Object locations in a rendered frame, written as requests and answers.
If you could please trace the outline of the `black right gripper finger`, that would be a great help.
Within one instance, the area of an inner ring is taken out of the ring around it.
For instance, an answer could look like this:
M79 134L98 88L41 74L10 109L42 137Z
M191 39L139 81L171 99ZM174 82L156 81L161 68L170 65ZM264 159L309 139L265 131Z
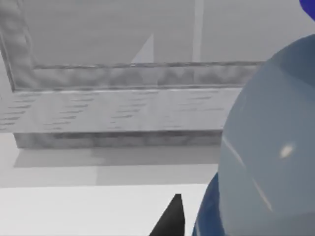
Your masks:
M181 194L175 194L149 236L185 236L185 214Z

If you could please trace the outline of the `dark blue object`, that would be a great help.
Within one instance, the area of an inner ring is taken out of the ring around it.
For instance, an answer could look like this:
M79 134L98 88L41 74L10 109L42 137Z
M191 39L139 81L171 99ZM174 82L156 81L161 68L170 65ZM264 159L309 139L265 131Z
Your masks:
M299 0L303 11L315 21L315 0Z

